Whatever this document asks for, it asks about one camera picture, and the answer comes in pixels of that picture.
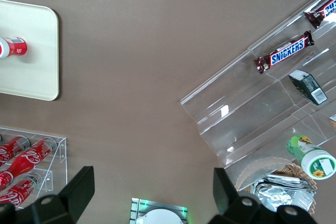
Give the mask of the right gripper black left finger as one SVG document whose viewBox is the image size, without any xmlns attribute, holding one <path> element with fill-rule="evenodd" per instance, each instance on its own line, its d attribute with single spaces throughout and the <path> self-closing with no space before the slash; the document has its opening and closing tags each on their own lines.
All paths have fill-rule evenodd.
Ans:
<svg viewBox="0 0 336 224">
<path fill-rule="evenodd" d="M 77 223 L 94 193 L 94 168 L 84 166 L 56 195 L 42 196 L 21 210 L 1 204 L 1 223 Z"/>
</svg>

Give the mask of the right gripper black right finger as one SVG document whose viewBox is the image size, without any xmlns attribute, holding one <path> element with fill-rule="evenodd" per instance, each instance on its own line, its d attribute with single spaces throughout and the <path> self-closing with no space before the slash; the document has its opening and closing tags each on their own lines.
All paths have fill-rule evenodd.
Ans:
<svg viewBox="0 0 336 224">
<path fill-rule="evenodd" d="M 213 197 L 219 214 L 209 223 L 316 223 L 298 206 L 283 205 L 273 212 L 254 195 L 238 193 L 223 168 L 214 168 Z"/>
</svg>

